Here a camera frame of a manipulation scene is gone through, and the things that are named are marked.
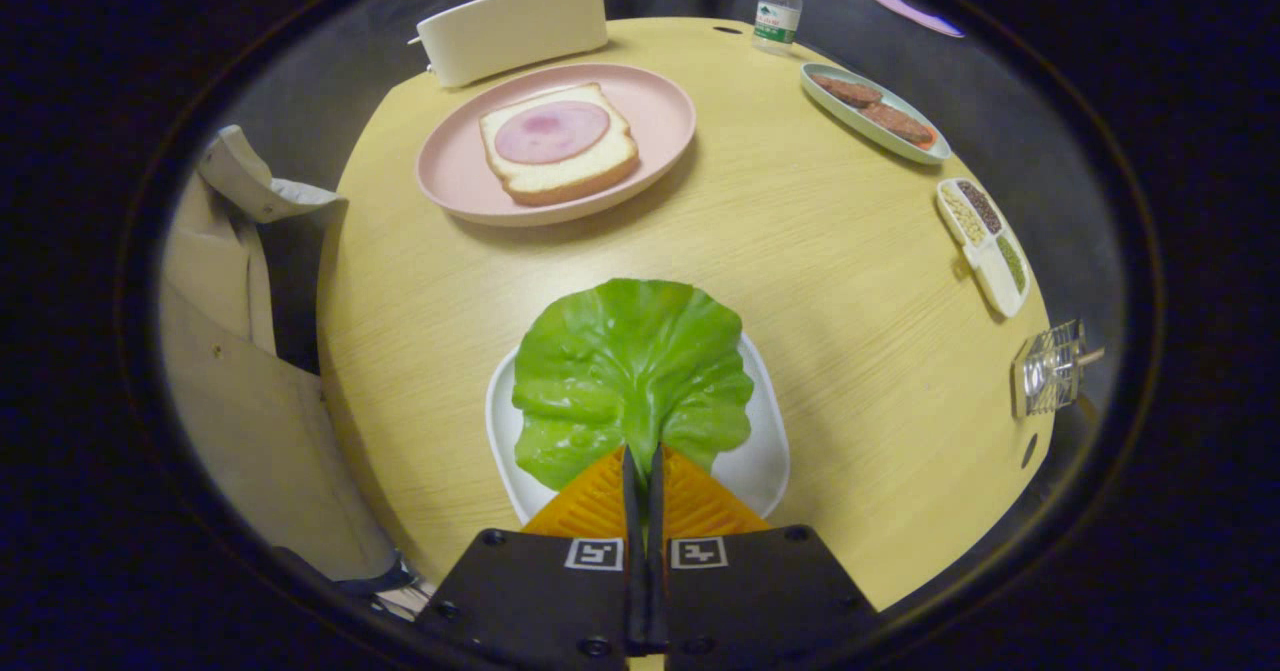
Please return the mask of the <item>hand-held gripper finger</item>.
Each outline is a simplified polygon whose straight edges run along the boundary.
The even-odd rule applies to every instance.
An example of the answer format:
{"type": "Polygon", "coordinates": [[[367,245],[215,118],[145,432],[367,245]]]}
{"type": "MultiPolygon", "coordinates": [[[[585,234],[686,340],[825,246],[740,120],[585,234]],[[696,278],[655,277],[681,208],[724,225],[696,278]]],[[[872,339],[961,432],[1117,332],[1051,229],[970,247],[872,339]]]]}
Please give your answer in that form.
{"type": "Polygon", "coordinates": [[[668,670],[806,670],[877,630],[818,531],[773,526],[660,446],[648,483],[648,638],[668,670]]]}
{"type": "Polygon", "coordinates": [[[596,461],[534,519],[481,530],[415,621],[429,640],[503,670],[625,670],[641,565],[634,462],[596,461]]]}

